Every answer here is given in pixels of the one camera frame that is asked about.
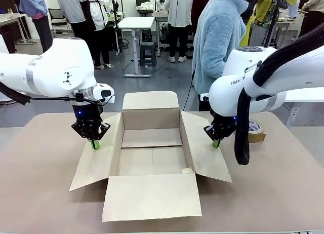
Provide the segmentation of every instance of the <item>chair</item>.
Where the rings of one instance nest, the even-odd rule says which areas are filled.
[[[60,9],[49,9],[50,17],[51,17],[51,22],[52,22],[52,27],[53,27],[53,32],[54,35],[57,34],[57,30],[55,27],[57,26],[65,26],[66,30],[70,34],[70,31],[72,30],[69,26],[69,24],[66,21],[66,18],[64,17],[62,11]]]
[[[140,46],[140,66],[144,66],[147,63],[151,63],[152,66],[156,66],[156,55],[154,43],[142,43]]]
[[[145,2],[150,2],[150,0],[136,0],[136,6],[140,6]],[[146,17],[147,14],[153,14],[154,10],[137,10],[137,12]]]

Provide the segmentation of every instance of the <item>cardboard box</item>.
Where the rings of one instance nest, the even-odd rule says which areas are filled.
[[[87,143],[70,191],[109,178],[102,221],[201,216],[195,173],[231,182],[209,122],[179,109],[176,93],[125,95],[93,150]]]

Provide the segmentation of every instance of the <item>tape roll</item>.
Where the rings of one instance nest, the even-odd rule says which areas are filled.
[[[261,124],[257,121],[250,121],[249,125],[249,143],[263,142],[266,134]]]

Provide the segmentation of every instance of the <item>white sneaker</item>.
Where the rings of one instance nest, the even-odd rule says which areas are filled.
[[[187,61],[187,57],[186,57],[186,56],[184,56],[184,57],[179,57],[179,59],[178,59],[178,62],[179,62],[179,63],[182,63],[182,62],[184,62],[184,61]]]
[[[105,66],[104,65],[100,65],[100,66],[95,66],[95,69],[104,69],[105,68]]]
[[[110,64],[110,63],[104,63],[103,65],[107,66],[108,68],[114,68],[114,66],[112,64]]]
[[[170,63],[175,63],[175,62],[176,62],[176,58],[175,58],[175,57],[170,57],[170,56],[169,56],[168,61],[169,61]]]

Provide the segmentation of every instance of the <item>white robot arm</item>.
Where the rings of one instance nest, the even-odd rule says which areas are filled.
[[[220,142],[235,133],[235,156],[249,163],[249,113],[280,107],[286,91],[324,86],[324,24],[289,46],[243,47],[229,56],[223,76],[209,92],[214,120],[204,128]]]
[[[97,83],[91,54],[83,40],[56,38],[40,56],[0,53],[0,65],[0,92],[12,99],[21,98],[17,101],[22,104],[42,98],[15,91],[70,101],[76,116],[72,127],[98,148],[98,140],[110,127],[102,123],[102,105],[114,102],[114,89]]]

